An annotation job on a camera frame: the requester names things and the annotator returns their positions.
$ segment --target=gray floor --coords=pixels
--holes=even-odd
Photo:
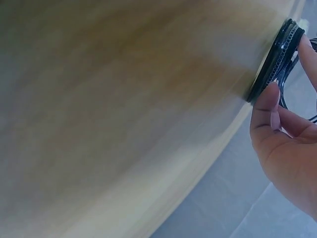
[[[307,0],[303,18],[309,37],[317,32],[317,6]],[[300,65],[285,92],[301,116],[316,112],[316,93]],[[250,116],[226,150],[152,238],[310,238],[317,224],[266,179],[249,137]]]

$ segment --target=skin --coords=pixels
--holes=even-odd
[[[298,54],[317,90],[317,53],[306,35]],[[273,82],[255,103],[250,125],[252,145],[275,187],[317,221],[317,125],[279,106],[279,96]]]

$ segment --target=black wire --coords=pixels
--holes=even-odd
[[[313,49],[317,52],[317,38],[313,38],[310,41],[311,41]],[[298,60],[299,60],[299,57],[296,56],[295,59],[293,61],[290,61],[279,73],[277,73],[277,76],[276,76],[276,82],[281,92],[279,104],[283,108],[286,108],[286,109],[288,108],[286,106],[285,99],[284,99],[284,85],[285,85],[287,77],[289,76],[292,69],[295,67]],[[313,123],[317,123],[317,115],[310,118],[309,121]]]

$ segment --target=light wood grain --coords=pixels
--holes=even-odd
[[[0,3],[0,237],[148,237],[216,160],[293,0]]]

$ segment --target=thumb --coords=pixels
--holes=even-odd
[[[275,149],[292,140],[280,131],[279,96],[278,85],[270,83],[257,99],[252,111],[250,136],[263,167]]]

